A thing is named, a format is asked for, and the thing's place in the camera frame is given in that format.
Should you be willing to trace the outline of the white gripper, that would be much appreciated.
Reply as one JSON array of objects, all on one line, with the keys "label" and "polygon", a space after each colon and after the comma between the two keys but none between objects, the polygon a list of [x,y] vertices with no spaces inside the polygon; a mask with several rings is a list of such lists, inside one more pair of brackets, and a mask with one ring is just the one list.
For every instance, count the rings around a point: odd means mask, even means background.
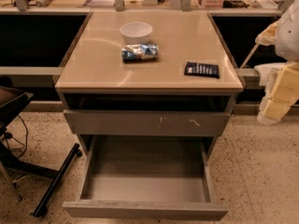
[{"label": "white gripper", "polygon": [[[255,43],[275,45],[277,29],[278,21],[271,23],[257,35]],[[270,70],[257,120],[263,125],[278,123],[298,100],[299,62],[288,61],[283,67]]]}]

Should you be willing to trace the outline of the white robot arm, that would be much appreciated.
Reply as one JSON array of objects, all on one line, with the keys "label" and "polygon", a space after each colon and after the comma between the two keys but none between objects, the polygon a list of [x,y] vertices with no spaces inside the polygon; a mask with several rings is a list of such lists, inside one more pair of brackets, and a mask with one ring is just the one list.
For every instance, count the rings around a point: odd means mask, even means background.
[{"label": "white robot arm", "polygon": [[280,122],[299,100],[299,0],[263,30],[255,43],[274,45],[276,55],[286,60],[282,68],[270,70],[259,106],[257,120],[271,125]]}]

